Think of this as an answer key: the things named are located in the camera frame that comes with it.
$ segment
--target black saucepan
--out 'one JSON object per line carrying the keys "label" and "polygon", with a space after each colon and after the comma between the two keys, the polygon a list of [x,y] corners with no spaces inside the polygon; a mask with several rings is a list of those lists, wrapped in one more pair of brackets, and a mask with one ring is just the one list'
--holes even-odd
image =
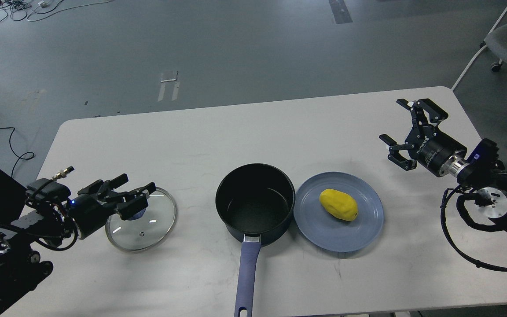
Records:
{"label": "black saucepan", "polygon": [[231,171],[217,190],[217,211],[228,231],[242,242],[234,316],[252,316],[257,256],[276,241],[293,218],[294,186],[277,168],[248,164]]}

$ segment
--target saucepan handle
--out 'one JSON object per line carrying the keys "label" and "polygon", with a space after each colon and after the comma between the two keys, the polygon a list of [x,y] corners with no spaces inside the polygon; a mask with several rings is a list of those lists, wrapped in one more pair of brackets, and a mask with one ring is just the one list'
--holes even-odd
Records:
{"label": "saucepan handle", "polygon": [[240,271],[238,273],[238,290],[236,291],[234,317],[240,317],[240,312],[244,310],[247,311],[247,317],[252,316],[255,266],[260,249],[261,243],[259,236],[244,237],[240,255]]}

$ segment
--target gray floor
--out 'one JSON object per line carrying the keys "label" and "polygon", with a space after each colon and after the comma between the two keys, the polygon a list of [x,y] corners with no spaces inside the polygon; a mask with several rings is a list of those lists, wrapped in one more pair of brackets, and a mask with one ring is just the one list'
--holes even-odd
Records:
{"label": "gray floor", "polygon": [[[26,184],[70,119],[450,87],[506,4],[346,0],[353,22],[335,24],[326,0],[116,0],[41,22],[7,20],[0,24],[0,126],[17,128],[17,152],[37,154],[15,171]],[[495,60],[481,55],[455,93],[507,164],[507,66],[494,74]],[[165,70],[179,71],[179,92],[172,100],[168,84],[158,102]],[[10,172],[7,139],[0,130],[0,168]]]}
{"label": "gray floor", "polygon": [[411,317],[507,317],[507,305],[413,311]]}

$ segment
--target plate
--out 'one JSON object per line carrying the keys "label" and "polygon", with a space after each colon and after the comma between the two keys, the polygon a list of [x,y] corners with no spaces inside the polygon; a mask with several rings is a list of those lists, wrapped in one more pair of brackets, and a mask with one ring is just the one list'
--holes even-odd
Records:
{"label": "plate", "polygon": [[[327,188],[349,194],[357,202],[354,221],[337,219],[320,203]],[[335,252],[351,252],[369,245],[382,230],[384,213],[374,189],[350,174],[330,171],[314,175],[298,189],[294,220],[302,234],[315,245]]]}

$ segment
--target white table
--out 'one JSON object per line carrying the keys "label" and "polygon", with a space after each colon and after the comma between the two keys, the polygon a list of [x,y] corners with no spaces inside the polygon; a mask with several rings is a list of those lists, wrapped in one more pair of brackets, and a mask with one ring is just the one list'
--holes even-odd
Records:
{"label": "white table", "polygon": [[[296,225],[262,248],[257,317],[409,311],[507,303],[507,273],[477,269],[449,246],[439,224],[442,192],[456,182],[387,160],[388,133],[404,140],[410,114],[396,99],[431,98],[449,113],[441,129],[472,149],[480,138],[448,88],[418,88],[72,120],[60,128],[40,171],[73,165],[72,191],[120,173],[124,189],[155,181],[179,205],[164,243],[139,254],[118,251],[104,229],[65,252],[42,250],[52,275],[6,312],[31,317],[231,316],[240,243],[215,209],[232,169],[264,162],[298,188],[324,171],[343,171],[377,191],[382,234],[354,254],[312,245]],[[473,257],[507,265],[507,234],[469,229],[448,209],[456,243]]]}

